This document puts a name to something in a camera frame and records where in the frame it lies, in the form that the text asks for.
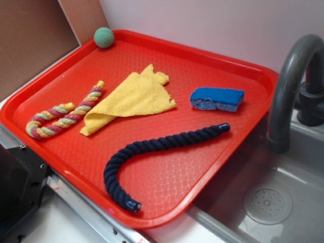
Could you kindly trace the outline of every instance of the yellow cloth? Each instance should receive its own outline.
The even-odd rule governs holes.
[[[85,116],[85,127],[80,131],[89,136],[118,116],[158,114],[177,106],[163,85],[169,76],[154,73],[153,64],[141,74],[131,73],[108,97]]]

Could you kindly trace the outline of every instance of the plastic tray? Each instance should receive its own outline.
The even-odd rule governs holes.
[[[178,216],[226,163],[270,107],[277,74],[214,53],[126,31],[114,31],[115,42],[100,49],[93,40],[18,91],[2,108],[0,121],[48,164],[107,213],[133,228],[162,225]],[[81,120],[51,139],[25,133],[36,113],[61,103],[78,105],[98,80],[109,95],[131,72],[153,64],[169,75],[167,91],[177,108],[156,115],[118,117],[97,133],[79,133]],[[198,87],[245,90],[237,112],[202,111],[190,106]],[[121,209],[105,191],[103,170],[118,150],[134,141],[159,138],[229,123],[231,131],[199,145],[138,155],[119,173],[121,186],[142,210]]]

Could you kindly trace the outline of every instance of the green ball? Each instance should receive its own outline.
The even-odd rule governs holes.
[[[110,47],[115,40],[112,31],[106,27],[97,29],[93,38],[97,46],[101,48]]]

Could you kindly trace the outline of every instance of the faucet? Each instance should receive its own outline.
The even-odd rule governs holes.
[[[304,73],[306,80],[302,83]],[[271,152],[289,150],[294,108],[299,110],[297,119],[301,124],[314,127],[324,123],[324,42],[315,34],[295,43],[279,74],[268,121]]]

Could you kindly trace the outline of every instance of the sink drain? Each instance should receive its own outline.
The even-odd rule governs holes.
[[[247,215],[260,224],[278,224],[289,217],[293,201],[286,190],[273,184],[260,184],[249,189],[243,199]]]

